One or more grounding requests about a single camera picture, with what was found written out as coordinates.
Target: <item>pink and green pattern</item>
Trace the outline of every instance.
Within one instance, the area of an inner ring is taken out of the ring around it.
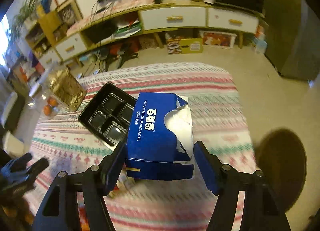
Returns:
[[[30,151],[33,161],[45,156],[50,166],[26,194],[35,214],[56,174],[86,170],[111,151],[77,120],[92,97],[111,82],[137,98],[140,92],[173,92],[189,98],[194,141],[202,140],[222,163],[238,171],[256,170],[249,131],[236,86],[224,69],[203,63],[164,63],[119,69],[86,77],[80,83],[87,95],[75,113],[61,111],[53,119],[40,118]],[[207,190],[199,170],[191,180],[140,180],[127,193],[105,202],[116,230],[205,230],[217,197]],[[79,204],[83,204],[81,193]],[[239,230],[244,203],[240,192],[233,230]]]

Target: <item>framed picture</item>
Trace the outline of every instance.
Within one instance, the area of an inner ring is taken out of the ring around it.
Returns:
[[[57,7],[57,12],[68,29],[83,18],[76,0],[65,0]]]
[[[236,34],[215,31],[199,31],[203,45],[213,45],[220,48],[231,49],[235,43]]]

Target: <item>screw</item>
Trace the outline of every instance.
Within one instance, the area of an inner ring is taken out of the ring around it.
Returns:
[[[263,172],[262,171],[256,171],[256,174],[259,176],[259,177],[262,177],[263,176]]]
[[[99,165],[92,165],[92,166],[90,167],[90,169],[91,169],[93,172],[99,170],[99,168],[100,168]]]
[[[62,171],[58,173],[59,178],[63,178],[66,175],[66,172]]]
[[[224,169],[225,171],[229,171],[231,169],[231,166],[229,164],[223,164],[222,169]]]

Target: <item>cardboard box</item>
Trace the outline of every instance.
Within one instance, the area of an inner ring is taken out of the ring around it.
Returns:
[[[140,93],[127,140],[127,175],[175,180],[192,178],[193,134],[188,98]]]
[[[167,32],[165,33],[165,39],[168,54],[199,54],[203,51],[201,38],[189,38],[187,35],[176,36]]]
[[[258,39],[255,36],[252,38],[251,44],[252,44],[252,50],[256,54],[264,54],[268,46],[265,40]]]

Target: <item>green leaves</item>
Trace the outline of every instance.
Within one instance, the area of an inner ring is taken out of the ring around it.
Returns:
[[[24,21],[36,11],[38,0],[25,0],[19,14],[13,17],[11,28],[7,33],[9,43],[16,42],[21,37]]]

